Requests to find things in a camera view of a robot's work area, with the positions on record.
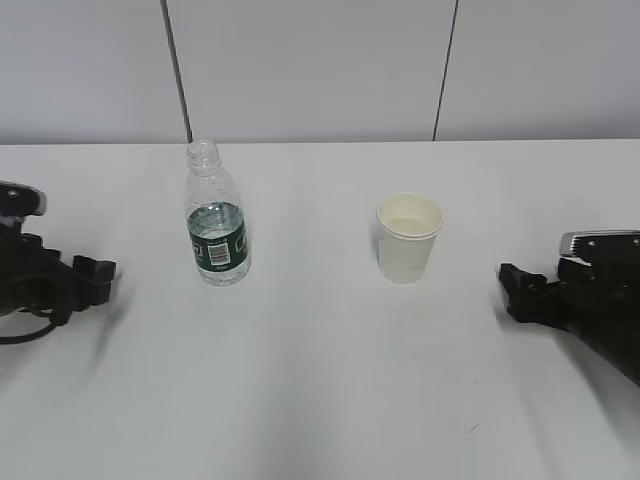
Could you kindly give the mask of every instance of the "bottle neck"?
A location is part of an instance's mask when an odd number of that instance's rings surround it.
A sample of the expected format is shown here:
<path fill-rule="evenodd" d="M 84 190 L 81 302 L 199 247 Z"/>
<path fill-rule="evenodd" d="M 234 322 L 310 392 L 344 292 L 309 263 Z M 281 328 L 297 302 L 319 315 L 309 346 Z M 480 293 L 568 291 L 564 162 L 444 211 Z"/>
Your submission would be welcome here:
<path fill-rule="evenodd" d="M 219 158 L 189 158 L 189 170 L 198 177 L 210 177 L 222 169 L 222 161 Z"/>
<path fill-rule="evenodd" d="M 208 177 L 215 175 L 222 161 L 218 147 L 211 140 L 196 140 L 187 147 L 187 165 L 194 175 Z"/>

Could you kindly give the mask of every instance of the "white wall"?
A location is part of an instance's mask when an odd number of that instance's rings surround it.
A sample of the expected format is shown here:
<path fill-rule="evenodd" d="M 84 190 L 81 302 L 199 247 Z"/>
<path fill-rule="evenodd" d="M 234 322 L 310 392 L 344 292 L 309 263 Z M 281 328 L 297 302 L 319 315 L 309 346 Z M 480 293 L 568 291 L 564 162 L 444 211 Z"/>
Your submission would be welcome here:
<path fill-rule="evenodd" d="M 437 138 L 640 138 L 638 19 L 637 0 L 460 0 Z"/>
<path fill-rule="evenodd" d="M 6 1 L 0 143 L 184 142 L 156 0 Z"/>
<path fill-rule="evenodd" d="M 160 0 L 0 14 L 0 143 L 184 142 Z M 169 0 L 194 134 L 428 140 L 455 0 Z M 439 140 L 640 138 L 640 2 L 459 0 Z"/>
<path fill-rule="evenodd" d="M 196 137 L 431 139 L 453 0 L 171 0 Z"/>

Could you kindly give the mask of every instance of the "water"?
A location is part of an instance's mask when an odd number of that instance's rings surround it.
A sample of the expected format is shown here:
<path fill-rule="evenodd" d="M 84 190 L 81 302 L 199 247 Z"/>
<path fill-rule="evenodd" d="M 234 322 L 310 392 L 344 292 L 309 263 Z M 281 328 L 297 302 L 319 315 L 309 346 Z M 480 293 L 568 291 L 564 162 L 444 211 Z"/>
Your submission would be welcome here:
<path fill-rule="evenodd" d="M 433 230 L 429 225 L 425 225 L 417 220 L 411 220 L 408 218 L 396 218 L 389 222 L 389 228 L 394 232 L 398 232 L 404 235 L 424 235 Z"/>
<path fill-rule="evenodd" d="M 189 215 L 187 228 L 189 233 L 200 238 L 215 239 L 235 232 L 244 222 L 244 215 L 240 207 L 227 202 L 215 202 L 199 207 Z M 237 267 L 226 272 L 210 272 L 198 268 L 198 272 L 205 282 L 211 285 L 232 285 L 240 281 L 251 266 L 251 252 Z"/>

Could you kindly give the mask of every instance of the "barcode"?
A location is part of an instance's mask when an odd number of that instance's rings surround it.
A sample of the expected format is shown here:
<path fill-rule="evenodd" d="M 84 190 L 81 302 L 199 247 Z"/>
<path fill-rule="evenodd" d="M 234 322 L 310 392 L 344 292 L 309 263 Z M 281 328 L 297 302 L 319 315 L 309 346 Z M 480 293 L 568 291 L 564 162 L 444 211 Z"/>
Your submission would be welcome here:
<path fill-rule="evenodd" d="M 211 265 L 225 265 L 231 262 L 229 247 L 226 243 L 221 243 L 220 245 L 209 245 L 207 248 L 209 249 L 209 261 L 211 262 Z"/>

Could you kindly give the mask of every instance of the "silver metal part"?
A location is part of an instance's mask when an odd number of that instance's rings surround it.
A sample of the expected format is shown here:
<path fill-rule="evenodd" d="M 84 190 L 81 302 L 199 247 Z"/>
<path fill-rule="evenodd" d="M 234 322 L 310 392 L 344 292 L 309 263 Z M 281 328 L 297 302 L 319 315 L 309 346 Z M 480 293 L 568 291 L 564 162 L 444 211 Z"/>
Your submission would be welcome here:
<path fill-rule="evenodd" d="M 579 238 L 600 237 L 604 235 L 640 235 L 640 230 L 586 230 L 582 232 L 565 233 L 560 240 L 560 256 L 565 258 L 576 258 L 574 245 Z M 596 246 L 595 239 L 589 242 L 592 247 Z"/>
<path fill-rule="evenodd" d="M 0 185 L 3 189 L 9 188 L 9 190 L 6 191 L 6 194 L 10 199 L 18 198 L 20 195 L 27 193 L 27 190 L 31 193 L 35 193 L 38 196 L 38 205 L 35 211 L 30 212 L 29 215 L 42 216 L 45 214 L 47 210 L 47 196 L 37 188 L 5 181 L 0 181 Z"/>

